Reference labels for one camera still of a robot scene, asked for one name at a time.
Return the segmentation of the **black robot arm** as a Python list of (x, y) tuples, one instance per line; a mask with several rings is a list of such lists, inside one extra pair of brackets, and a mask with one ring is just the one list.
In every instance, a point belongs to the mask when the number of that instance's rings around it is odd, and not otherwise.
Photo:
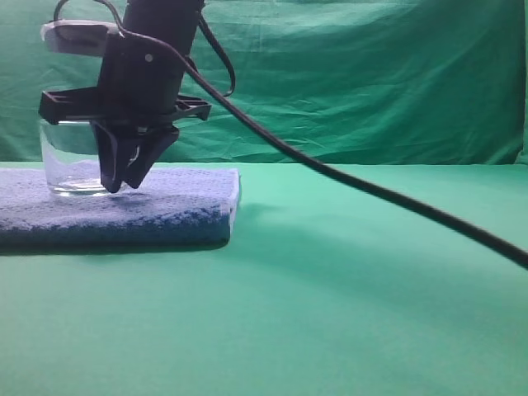
[(40, 117), (52, 125), (92, 127), (101, 184), (116, 193), (140, 186), (179, 137), (174, 122), (206, 120), (211, 105), (180, 93), (185, 69), (175, 58), (191, 52), (201, 1), (129, 1), (121, 23), (61, 20), (42, 26), (48, 50), (102, 59), (97, 85), (44, 91)]

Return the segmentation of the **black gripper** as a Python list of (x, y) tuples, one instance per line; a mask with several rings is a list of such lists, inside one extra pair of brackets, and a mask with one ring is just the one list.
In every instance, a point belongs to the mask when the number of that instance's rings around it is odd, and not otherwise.
[[(173, 122), (208, 119), (210, 103), (180, 93), (184, 66), (163, 48), (164, 44), (171, 45), (187, 58), (195, 37), (194, 29), (156, 29), (150, 31), (148, 40), (109, 33), (106, 51), (99, 58), (96, 86), (42, 92), (42, 119), (52, 125), (61, 121), (90, 122), (100, 181), (106, 191), (117, 193), (123, 179), (128, 186), (139, 188), (152, 166), (178, 140), (180, 130), (171, 125)], [(129, 149), (116, 125), (134, 129), (170, 126), (143, 136), (135, 160), (127, 167)]]

